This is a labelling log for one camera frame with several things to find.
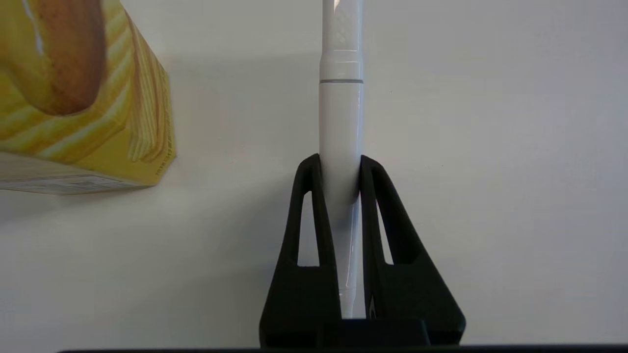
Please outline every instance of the yellow box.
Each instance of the yellow box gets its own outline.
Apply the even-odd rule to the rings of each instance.
[[[158,183],[176,154],[168,75],[120,2],[0,3],[0,189]]]

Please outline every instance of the white surface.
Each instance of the white surface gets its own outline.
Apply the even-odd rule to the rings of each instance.
[[[125,5],[170,72],[179,157],[138,192],[0,192],[3,352],[257,345],[317,150],[320,3]],[[628,340],[626,18],[621,0],[364,5],[365,153],[465,344]]]

